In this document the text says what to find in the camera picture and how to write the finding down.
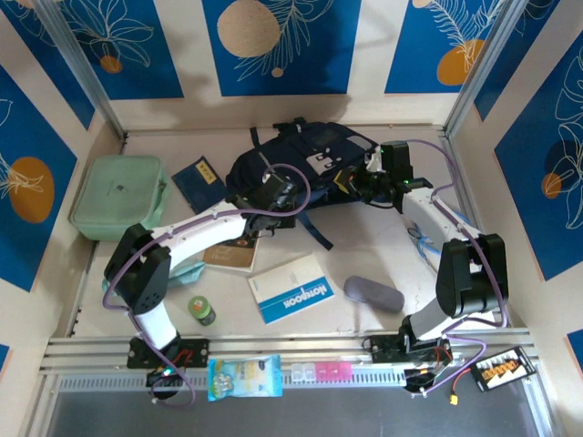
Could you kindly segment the mint green lunch box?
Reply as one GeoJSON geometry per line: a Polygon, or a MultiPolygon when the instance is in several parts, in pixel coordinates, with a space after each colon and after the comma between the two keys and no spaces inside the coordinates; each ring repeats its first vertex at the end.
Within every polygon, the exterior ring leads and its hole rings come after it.
{"type": "Polygon", "coordinates": [[[157,227],[170,194],[170,177],[158,158],[100,157],[87,172],[70,222],[87,239],[118,241],[133,225],[157,227]]]}

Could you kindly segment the grey glasses case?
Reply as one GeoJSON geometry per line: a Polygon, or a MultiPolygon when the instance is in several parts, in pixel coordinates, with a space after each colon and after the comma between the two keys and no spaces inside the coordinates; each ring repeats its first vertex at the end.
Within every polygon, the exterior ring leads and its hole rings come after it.
{"type": "Polygon", "coordinates": [[[398,313],[404,308],[401,291],[360,276],[349,277],[343,291],[348,298],[384,312],[398,313]]]}

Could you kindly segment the navy blue backpack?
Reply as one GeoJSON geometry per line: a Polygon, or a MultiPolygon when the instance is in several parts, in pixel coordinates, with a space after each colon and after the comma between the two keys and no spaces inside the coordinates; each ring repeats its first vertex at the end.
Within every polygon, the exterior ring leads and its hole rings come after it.
{"type": "Polygon", "coordinates": [[[234,161],[226,177],[227,190],[233,195],[245,188],[260,187],[267,168],[288,178],[297,188],[296,208],[307,204],[296,221],[306,228],[325,249],[333,244],[311,223],[307,211],[313,208],[350,203],[348,196],[333,183],[338,172],[363,163],[365,154],[378,144],[370,138],[338,123],[308,122],[296,117],[292,122],[273,126],[278,135],[261,143],[257,129],[250,129],[253,148],[234,161]]]}

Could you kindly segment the small control board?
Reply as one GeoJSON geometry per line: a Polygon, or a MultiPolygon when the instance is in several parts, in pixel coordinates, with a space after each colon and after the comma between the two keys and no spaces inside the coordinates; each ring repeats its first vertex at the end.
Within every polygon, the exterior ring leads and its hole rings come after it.
{"type": "Polygon", "coordinates": [[[404,388],[411,393],[418,393],[421,390],[426,391],[435,385],[437,373],[436,368],[405,370],[404,388]]]}
{"type": "Polygon", "coordinates": [[[147,374],[146,386],[161,390],[163,388],[178,388],[183,385],[183,379],[170,367],[160,367],[147,374]]]}

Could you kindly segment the aluminium frame rail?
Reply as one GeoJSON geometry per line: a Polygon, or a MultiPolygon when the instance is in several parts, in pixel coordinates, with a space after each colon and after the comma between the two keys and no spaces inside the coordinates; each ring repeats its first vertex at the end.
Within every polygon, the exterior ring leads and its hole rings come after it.
{"type": "MultiPolygon", "coordinates": [[[[215,359],[242,359],[279,354],[284,365],[301,361],[349,361],[357,365],[371,364],[371,354],[363,348],[363,339],[373,333],[299,334],[279,337],[209,336],[208,355],[215,359]]],[[[477,343],[462,338],[480,340],[487,344],[486,356],[513,346],[523,348],[533,364],[541,360],[527,328],[502,330],[462,330],[450,340],[456,364],[467,363],[479,351],[477,343]]],[[[127,366],[130,337],[72,337],[53,338],[45,349],[39,372],[41,374],[107,373],[124,371],[127,366]]]]}

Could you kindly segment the aluminium side rail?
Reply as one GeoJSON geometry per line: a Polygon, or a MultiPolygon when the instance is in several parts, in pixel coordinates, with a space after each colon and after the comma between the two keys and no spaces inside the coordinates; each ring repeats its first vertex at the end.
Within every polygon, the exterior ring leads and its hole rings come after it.
{"type": "Polygon", "coordinates": [[[476,203],[466,181],[466,172],[458,154],[445,135],[440,137],[452,176],[452,184],[466,219],[455,213],[445,218],[454,225],[457,237],[442,246],[437,294],[445,298],[445,312],[451,318],[484,323],[495,328],[508,324],[506,246],[497,234],[486,234],[479,228],[476,203]]]}
{"type": "Polygon", "coordinates": [[[81,274],[81,277],[80,277],[80,280],[78,283],[78,287],[77,287],[77,292],[76,292],[75,298],[73,300],[71,311],[69,312],[69,316],[68,316],[67,323],[66,323],[66,329],[65,329],[65,337],[66,338],[70,338],[75,334],[75,329],[76,329],[76,325],[77,325],[77,317],[78,317],[79,312],[81,311],[81,304],[82,304],[83,296],[84,296],[86,288],[87,288],[89,273],[90,273],[92,265],[95,261],[98,246],[99,246],[98,242],[94,242],[92,244],[92,247],[91,247],[88,259],[87,259],[87,265],[85,266],[85,268],[82,271],[82,274],[81,274]]]}

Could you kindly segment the mint green pouch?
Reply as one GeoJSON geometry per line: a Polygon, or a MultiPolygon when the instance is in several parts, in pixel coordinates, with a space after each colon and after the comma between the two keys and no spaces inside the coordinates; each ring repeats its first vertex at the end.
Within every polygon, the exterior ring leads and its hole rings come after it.
{"type": "Polygon", "coordinates": [[[176,267],[169,274],[168,288],[170,289],[188,285],[198,281],[205,267],[206,263],[200,260],[181,267],[176,267]]]}

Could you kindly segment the pink clear pill organizer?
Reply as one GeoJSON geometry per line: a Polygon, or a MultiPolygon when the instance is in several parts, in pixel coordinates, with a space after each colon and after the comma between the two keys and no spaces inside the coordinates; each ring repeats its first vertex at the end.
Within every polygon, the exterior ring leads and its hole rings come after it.
{"type": "Polygon", "coordinates": [[[346,361],[305,362],[291,366],[294,383],[349,381],[352,376],[352,364],[346,361]]]}

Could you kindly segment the brown cover notebook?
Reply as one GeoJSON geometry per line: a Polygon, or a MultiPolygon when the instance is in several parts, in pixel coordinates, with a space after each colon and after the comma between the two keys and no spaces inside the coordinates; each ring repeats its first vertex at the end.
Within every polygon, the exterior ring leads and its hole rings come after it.
{"type": "Polygon", "coordinates": [[[254,267],[259,232],[225,240],[204,251],[203,261],[212,267],[251,272],[254,267]]]}

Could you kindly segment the blue snack packet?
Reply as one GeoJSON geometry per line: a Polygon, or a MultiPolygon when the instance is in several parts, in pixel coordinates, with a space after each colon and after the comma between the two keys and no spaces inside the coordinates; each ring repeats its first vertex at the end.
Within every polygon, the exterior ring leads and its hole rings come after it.
{"type": "Polygon", "coordinates": [[[211,359],[208,400],[234,398],[278,398],[283,395],[283,372],[279,355],[241,360],[211,359]]]}

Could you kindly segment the green lidded jar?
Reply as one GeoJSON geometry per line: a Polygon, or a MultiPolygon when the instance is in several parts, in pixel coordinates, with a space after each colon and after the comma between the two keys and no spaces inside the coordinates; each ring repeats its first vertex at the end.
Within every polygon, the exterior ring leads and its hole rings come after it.
{"type": "Polygon", "coordinates": [[[202,326],[211,325],[216,319],[216,312],[203,296],[194,296],[188,304],[190,315],[202,326]]]}

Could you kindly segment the black yellow power board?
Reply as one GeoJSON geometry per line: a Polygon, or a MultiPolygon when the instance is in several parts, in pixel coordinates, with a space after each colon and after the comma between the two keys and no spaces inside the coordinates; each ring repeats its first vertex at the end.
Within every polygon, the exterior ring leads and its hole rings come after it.
{"type": "Polygon", "coordinates": [[[470,373],[480,391],[487,392],[535,375],[537,370],[524,349],[515,346],[474,362],[470,373]]]}

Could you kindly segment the blue white notebook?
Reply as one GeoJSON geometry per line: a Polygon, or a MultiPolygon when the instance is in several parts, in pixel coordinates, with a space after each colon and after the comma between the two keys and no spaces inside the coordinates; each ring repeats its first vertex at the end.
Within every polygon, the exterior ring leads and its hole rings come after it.
{"type": "Polygon", "coordinates": [[[285,319],[334,296],[313,255],[306,255],[248,278],[265,324],[285,319]]]}

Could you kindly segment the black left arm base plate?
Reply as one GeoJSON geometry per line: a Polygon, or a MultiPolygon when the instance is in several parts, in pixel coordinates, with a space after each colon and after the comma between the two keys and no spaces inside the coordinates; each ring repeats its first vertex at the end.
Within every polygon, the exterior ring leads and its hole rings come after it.
{"type": "MultiPolygon", "coordinates": [[[[179,368],[198,368],[207,366],[209,359],[207,339],[182,339],[177,337],[160,353],[179,368]]],[[[165,366],[164,362],[142,339],[133,338],[129,343],[127,367],[129,369],[155,369],[165,366]]]]}

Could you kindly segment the navy book with gold label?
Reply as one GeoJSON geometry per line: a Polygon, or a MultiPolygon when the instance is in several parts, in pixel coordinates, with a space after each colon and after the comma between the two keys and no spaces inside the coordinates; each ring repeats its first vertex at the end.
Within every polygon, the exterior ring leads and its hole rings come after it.
{"type": "Polygon", "coordinates": [[[215,206],[228,195],[224,182],[205,157],[174,174],[172,180],[196,214],[215,206]]]}

